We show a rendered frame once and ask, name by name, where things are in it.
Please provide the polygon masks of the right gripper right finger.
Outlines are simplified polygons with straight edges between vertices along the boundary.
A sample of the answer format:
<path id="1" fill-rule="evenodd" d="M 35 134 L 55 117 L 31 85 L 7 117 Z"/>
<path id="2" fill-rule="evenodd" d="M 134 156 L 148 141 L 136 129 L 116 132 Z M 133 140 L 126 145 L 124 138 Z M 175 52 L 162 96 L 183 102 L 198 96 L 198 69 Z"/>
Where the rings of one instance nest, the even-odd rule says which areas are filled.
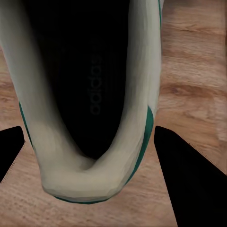
<path id="1" fill-rule="evenodd" d="M 227 227 L 227 176 L 167 128 L 154 145 L 178 227 Z"/>

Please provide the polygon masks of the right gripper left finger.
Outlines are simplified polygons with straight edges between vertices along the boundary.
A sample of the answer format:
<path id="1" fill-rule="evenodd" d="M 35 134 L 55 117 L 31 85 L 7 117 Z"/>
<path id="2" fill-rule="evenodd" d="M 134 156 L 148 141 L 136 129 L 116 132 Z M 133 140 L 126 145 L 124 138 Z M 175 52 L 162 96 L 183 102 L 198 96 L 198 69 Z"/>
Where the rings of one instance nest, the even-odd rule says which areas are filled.
<path id="1" fill-rule="evenodd" d="M 25 143 L 20 126 L 0 131 L 0 183 Z"/>

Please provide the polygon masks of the gym shoe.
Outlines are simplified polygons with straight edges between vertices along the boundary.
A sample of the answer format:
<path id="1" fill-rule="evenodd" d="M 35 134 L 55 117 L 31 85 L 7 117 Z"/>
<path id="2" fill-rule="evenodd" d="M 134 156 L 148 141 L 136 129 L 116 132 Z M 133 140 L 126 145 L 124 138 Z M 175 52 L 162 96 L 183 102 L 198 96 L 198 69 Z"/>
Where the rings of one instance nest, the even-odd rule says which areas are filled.
<path id="1" fill-rule="evenodd" d="M 0 0 L 0 44 L 44 192 L 117 196 L 157 111 L 159 0 Z"/>

